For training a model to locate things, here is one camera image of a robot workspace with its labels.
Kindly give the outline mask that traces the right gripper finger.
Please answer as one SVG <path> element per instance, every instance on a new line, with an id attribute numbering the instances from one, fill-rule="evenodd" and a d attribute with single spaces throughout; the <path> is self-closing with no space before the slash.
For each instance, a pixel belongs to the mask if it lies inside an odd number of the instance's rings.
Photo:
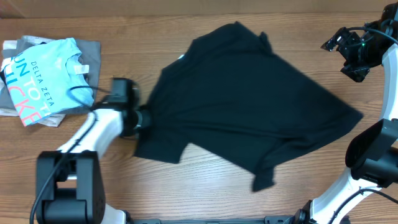
<path id="1" fill-rule="evenodd" d="M 331 52 L 337 45 L 344 43 L 348 38 L 348 29 L 342 27 L 336 31 L 336 33 L 327 40 L 320 48 Z"/>
<path id="2" fill-rule="evenodd" d="M 369 67 L 358 65 L 345 65 L 340 70 L 340 72 L 342 72 L 355 82 L 362 82 L 366 78 L 366 75 L 369 73 L 369 71 Z"/>

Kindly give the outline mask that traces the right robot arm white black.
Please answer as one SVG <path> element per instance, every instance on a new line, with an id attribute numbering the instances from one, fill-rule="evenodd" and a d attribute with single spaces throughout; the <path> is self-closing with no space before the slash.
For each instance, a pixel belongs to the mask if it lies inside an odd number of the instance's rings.
<path id="1" fill-rule="evenodd" d="M 397 4 L 387 5 L 378 21 L 340 28 L 322 49 L 336 49 L 346 60 L 341 72 L 355 82 L 383 66 L 380 120 L 350 142 L 338 180 L 283 223 L 349 223 L 348 213 L 357 204 L 397 182 L 397 149 L 392 146 L 397 141 Z"/>

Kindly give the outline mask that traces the black t-shirt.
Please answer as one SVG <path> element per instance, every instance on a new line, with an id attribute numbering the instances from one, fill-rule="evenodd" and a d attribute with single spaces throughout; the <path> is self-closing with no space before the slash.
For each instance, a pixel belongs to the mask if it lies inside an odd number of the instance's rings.
<path id="1" fill-rule="evenodd" d="M 135 155 L 176 164 L 188 144 L 271 187 L 274 168 L 348 134 L 362 114 L 272 51 L 265 34 L 226 24 L 165 67 L 144 109 Z"/>

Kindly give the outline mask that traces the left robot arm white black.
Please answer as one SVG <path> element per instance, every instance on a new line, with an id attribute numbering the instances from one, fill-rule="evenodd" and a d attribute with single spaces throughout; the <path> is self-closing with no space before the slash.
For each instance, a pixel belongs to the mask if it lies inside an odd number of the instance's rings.
<path id="1" fill-rule="evenodd" d="M 146 120 L 136 105 L 132 93 L 106 96 L 67 143 L 38 156 L 30 223 L 132 222 L 106 203 L 99 159 L 116 137 L 132 136 Z"/>

